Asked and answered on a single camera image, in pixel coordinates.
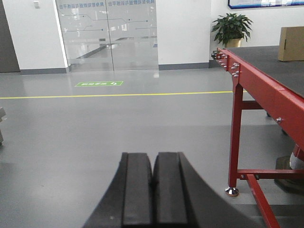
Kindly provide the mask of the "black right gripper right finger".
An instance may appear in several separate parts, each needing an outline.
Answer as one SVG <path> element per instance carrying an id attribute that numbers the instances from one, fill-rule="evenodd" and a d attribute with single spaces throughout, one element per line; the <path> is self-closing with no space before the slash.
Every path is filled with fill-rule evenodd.
<path id="1" fill-rule="evenodd" d="M 223 200 L 181 152 L 157 155 L 153 181 L 158 228 L 259 228 Z"/>

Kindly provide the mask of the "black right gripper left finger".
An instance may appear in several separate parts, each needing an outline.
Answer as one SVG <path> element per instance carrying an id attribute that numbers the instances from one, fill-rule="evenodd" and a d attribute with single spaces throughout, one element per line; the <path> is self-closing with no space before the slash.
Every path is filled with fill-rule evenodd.
<path id="1" fill-rule="evenodd" d="M 151 227 L 151 181 L 152 171 L 147 154 L 122 153 L 112 182 L 83 227 Z"/>

